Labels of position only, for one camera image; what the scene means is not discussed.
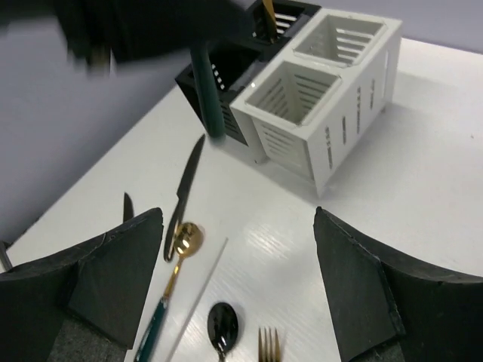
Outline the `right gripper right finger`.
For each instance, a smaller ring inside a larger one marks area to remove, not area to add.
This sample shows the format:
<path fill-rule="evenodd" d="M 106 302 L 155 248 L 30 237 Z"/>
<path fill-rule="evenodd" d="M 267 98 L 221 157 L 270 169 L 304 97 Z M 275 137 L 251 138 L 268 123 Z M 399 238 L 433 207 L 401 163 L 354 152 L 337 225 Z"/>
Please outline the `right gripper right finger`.
<path fill-rule="evenodd" d="M 480 361 L 482 279 L 433 265 L 318 208 L 313 224 L 343 361 Z"/>

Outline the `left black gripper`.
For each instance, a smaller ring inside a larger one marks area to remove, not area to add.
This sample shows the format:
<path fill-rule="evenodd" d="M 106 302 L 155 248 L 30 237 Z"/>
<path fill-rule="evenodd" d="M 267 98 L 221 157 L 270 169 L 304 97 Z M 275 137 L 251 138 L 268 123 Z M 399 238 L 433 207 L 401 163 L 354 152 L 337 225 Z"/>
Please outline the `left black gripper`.
<path fill-rule="evenodd" d="M 1 25 L 54 17 L 68 52 L 90 68 L 133 63 L 251 34 L 240 1 L 3 1 Z"/>

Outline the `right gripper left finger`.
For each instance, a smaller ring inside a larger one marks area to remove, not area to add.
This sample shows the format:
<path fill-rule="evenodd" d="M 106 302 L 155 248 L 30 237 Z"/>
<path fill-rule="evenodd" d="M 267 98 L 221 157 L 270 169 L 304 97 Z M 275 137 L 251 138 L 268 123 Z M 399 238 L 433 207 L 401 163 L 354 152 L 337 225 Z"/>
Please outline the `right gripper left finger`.
<path fill-rule="evenodd" d="M 3 361 L 123 361 L 134 347 L 163 232 L 152 208 L 1 274 Z"/>

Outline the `gold knife green handle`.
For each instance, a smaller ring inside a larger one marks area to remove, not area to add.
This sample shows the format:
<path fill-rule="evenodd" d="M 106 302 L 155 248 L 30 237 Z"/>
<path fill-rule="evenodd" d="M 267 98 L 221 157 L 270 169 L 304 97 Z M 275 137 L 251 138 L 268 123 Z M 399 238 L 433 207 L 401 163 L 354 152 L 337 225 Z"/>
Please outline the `gold knife green handle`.
<path fill-rule="evenodd" d="M 211 143 L 221 145 L 226 138 L 225 124 L 214 81 L 208 53 L 208 44 L 201 43 L 190 48 L 192 70 L 202 123 Z"/>
<path fill-rule="evenodd" d="M 262 0 L 263 8 L 266 15 L 267 27 L 271 32 L 277 33 L 275 10 L 272 0 Z"/>

